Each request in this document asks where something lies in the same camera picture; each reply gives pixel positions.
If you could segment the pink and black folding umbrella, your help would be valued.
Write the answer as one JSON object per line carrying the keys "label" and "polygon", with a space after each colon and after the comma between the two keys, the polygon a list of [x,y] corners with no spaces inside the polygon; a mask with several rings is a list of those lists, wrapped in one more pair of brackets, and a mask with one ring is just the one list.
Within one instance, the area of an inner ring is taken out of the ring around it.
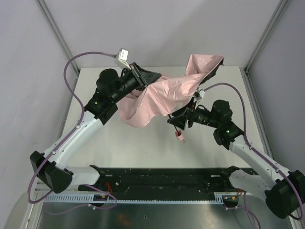
{"label": "pink and black folding umbrella", "polygon": [[147,126],[187,105],[200,84],[212,78],[224,62],[220,55],[192,54],[181,77],[161,76],[143,91],[134,89],[119,102],[120,120],[132,127]]}

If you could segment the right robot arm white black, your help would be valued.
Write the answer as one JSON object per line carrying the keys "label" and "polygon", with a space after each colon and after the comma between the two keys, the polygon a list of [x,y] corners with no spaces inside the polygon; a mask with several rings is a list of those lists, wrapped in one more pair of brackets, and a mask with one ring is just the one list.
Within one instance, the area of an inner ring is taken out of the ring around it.
{"label": "right robot arm white black", "polygon": [[237,167],[225,171],[230,184],[251,193],[264,201],[271,212],[280,219],[292,216],[305,202],[305,176],[280,165],[268,155],[259,152],[246,133],[232,121],[229,103],[217,100],[211,110],[191,100],[185,107],[172,113],[167,120],[182,130],[194,123],[214,128],[216,143],[244,160],[257,174],[247,175]]}

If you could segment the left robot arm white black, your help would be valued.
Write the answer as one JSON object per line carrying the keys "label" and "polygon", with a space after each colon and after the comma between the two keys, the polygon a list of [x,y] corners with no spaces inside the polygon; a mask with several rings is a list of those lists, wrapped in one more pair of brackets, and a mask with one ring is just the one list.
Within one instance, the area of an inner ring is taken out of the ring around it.
{"label": "left robot arm white black", "polygon": [[134,90],[142,91],[161,77],[160,73],[141,68],[136,63],[122,69],[103,70],[96,90],[69,132],[43,153],[34,151],[30,162],[34,172],[47,187],[58,194],[70,186],[94,185],[100,173],[94,166],[69,167],[68,163],[80,146],[102,128],[118,110],[117,103]]}

